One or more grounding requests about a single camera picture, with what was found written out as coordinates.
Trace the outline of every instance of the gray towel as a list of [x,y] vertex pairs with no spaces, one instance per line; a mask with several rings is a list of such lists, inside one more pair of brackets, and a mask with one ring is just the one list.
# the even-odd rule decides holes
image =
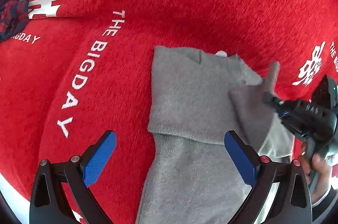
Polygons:
[[[276,157],[273,160],[291,155],[293,137],[272,111],[268,117],[260,115],[263,129],[253,130],[259,137],[242,123],[245,115],[253,120],[254,106],[237,110],[246,105],[241,96],[259,95],[261,82],[236,55],[219,57],[198,49],[156,47],[148,125],[156,154],[137,224],[224,224],[231,219],[251,188],[244,184],[224,148],[228,130],[235,130],[256,151]],[[248,89],[248,84],[256,87]],[[272,122],[276,123],[275,133],[283,135],[278,142],[269,137]]]

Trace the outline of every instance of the red fabric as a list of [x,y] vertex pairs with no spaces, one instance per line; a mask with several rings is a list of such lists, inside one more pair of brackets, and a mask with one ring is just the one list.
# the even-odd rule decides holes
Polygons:
[[301,155],[301,144],[302,144],[302,142],[300,142],[298,139],[295,139],[295,144],[294,144],[294,147],[293,147],[292,159],[296,159],[298,156]]
[[[237,53],[261,76],[272,60],[278,60],[276,91],[282,98],[309,98],[324,74],[338,77],[335,55],[330,54],[338,37],[338,0],[59,0],[57,4],[58,18],[32,20],[25,35],[0,45],[0,173],[29,199],[41,159],[68,160],[112,129],[117,148],[91,190],[114,223],[135,222],[155,153],[147,132],[154,46]],[[113,13],[122,10],[125,18]],[[121,28],[115,36],[112,32],[107,36],[104,32],[115,25],[112,19],[124,22],[117,25]],[[33,43],[34,36],[40,38]],[[96,40],[107,42],[100,52],[91,51]],[[292,85],[300,80],[300,68],[312,59],[315,46],[323,42],[322,65],[313,81]],[[80,71],[86,59],[94,60],[95,66]],[[88,77],[80,89],[72,87],[77,74]],[[62,108],[68,92],[78,104]],[[66,137],[57,122],[71,117]]]

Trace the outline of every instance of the finger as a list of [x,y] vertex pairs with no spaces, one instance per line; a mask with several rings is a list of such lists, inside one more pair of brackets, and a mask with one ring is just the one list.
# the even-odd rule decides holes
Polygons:
[[311,182],[311,179],[310,179],[310,176],[308,175],[305,175],[305,178],[306,178],[306,182],[308,183],[308,185],[310,184]]
[[305,152],[305,150],[306,150],[306,144],[302,143],[301,144],[301,152],[303,153],[303,152]]
[[310,163],[305,159],[304,155],[298,156],[297,159],[300,161],[301,166],[303,167],[305,175],[308,175],[310,173],[310,171],[311,171]]
[[312,157],[312,168],[320,173],[316,188],[311,194],[311,202],[313,204],[318,201],[330,188],[332,167],[327,165],[325,159],[320,157],[319,154],[314,154]]
[[315,153],[312,157],[312,168],[319,172],[321,175],[329,176],[331,175],[331,167],[327,165],[325,159],[320,157],[318,153]]
[[268,76],[266,77],[266,80],[265,80],[266,81],[265,91],[274,92],[280,66],[281,65],[277,61],[273,61],[271,63]]

